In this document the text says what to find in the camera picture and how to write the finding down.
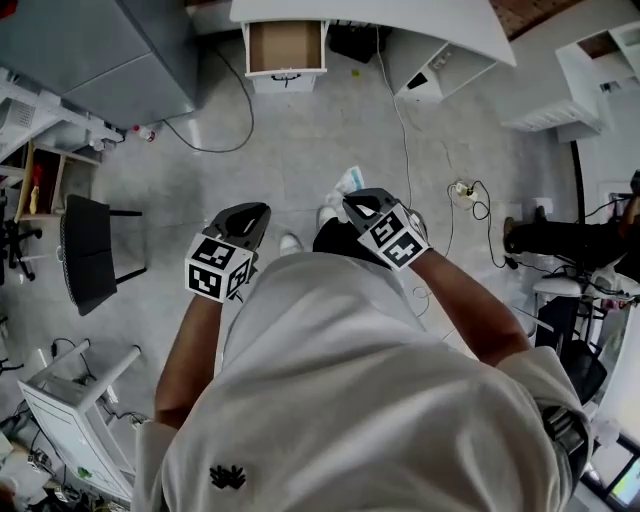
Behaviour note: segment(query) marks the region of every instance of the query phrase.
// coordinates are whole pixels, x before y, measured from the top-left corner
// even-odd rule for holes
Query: gray cabinet
[[[0,65],[120,128],[194,108],[197,52],[181,0],[20,0]]]

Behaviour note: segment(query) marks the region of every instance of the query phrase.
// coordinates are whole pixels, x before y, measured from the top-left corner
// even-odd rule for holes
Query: white sneaker
[[[298,237],[292,233],[282,235],[280,239],[280,256],[289,256],[302,252],[302,244]]]
[[[317,231],[322,229],[327,222],[329,222],[333,218],[338,218],[338,213],[336,212],[333,206],[323,206],[318,210],[318,215],[316,218],[316,227]]]

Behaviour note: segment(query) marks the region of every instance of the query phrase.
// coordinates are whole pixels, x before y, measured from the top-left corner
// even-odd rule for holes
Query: white desk
[[[351,20],[410,30],[516,65],[487,0],[234,0],[231,21]]]
[[[341,20],[392,27],[385,58],[394,93],[402,96],[440,100],[497,62],[516,64],[488,0],[233,0],[230,18],[241,24]],[[447,45],[452,62],[442,73],[450,68],[452,76],[439,77],[427,65]],[[428,86],[408,90],[420,72]]]

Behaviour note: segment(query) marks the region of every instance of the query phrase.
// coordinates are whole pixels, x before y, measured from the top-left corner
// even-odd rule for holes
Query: black and white marker cube
[[[431,248],[418,220],[400,203],[358,241],[394,270],[402,270]]]
[[[253,253],[198,233],[185,258],[185,287],[224,302],[249,279]]]

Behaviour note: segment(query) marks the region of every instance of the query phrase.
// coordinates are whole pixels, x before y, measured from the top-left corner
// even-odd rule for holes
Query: bottle
[[[144,139],[147,142],[153,142],[156,138],[156,132],[149,130],[146,126],[140,126],[137,124],[133,127],[133,131],[136,132],[141,139]]]

